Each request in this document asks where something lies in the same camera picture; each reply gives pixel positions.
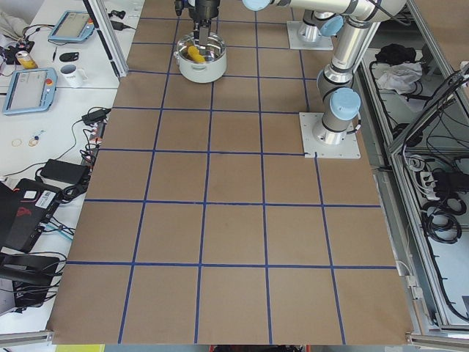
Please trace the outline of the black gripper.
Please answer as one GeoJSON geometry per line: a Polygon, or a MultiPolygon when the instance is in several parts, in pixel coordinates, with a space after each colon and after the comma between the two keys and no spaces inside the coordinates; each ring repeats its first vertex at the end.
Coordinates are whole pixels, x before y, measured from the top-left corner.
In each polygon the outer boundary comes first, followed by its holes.
{"type": "Polygon", "coordinates": [[[219,0],[175,0],[174,9],[181,16],[184,9],[188,9],[190,18],[199,21],[199,51],[205,55],[210,36],[211,20],[219,14],[219,0]]]}

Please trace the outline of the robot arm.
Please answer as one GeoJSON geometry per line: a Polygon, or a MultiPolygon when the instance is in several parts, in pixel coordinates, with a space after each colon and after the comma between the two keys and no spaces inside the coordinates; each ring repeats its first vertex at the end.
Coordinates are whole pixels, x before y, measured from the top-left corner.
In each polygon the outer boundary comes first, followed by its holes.
{"type": "Polygon", "coordinates": [[[332,12],[345,16],[338,45],[332,59],[317,78],[317,87],[325,104],[322,119],[312,133],[318,142],[328,145],[342,143],[351,121],[361,106],[358,93],[352,89],[353,68],[359,53],[368,48],[367,35],[373,23],[396,15],[404,1],[244,1],[245,7],[260,11],[269,5],[294,7],[314,12],[332,12]]]}
{"type": "MultiPolygon", "coordinates": [[[[194,41],[208,50],[212,19],[219,14],[219,1],[175,1],[176,15],[187,9],[193,20],[194,41]]],[[[331,51],[335,37],[344,25],[344,18],[334,12],[305,10],[301,21],[287,22],[289,47],[295,50],[331,51]]]]}

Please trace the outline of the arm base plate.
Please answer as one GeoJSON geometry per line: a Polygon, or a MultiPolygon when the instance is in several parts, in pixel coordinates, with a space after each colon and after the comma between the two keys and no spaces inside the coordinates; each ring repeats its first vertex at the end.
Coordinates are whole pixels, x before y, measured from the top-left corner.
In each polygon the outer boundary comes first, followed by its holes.
{"type": "Polygon", "coordinates": [[[361,153],[355,126],[349,121],[347,129],[332,132],[322,124],[323,113],[299,113],[303,154],[306,158],[359,159],[361,153]]]}
{"type": "Polygon", "coordinates": [[[302,21],[287,21],[289,48],[293,50],[332,51],[330,37],[322,36],[316,26],[302,21]]]}

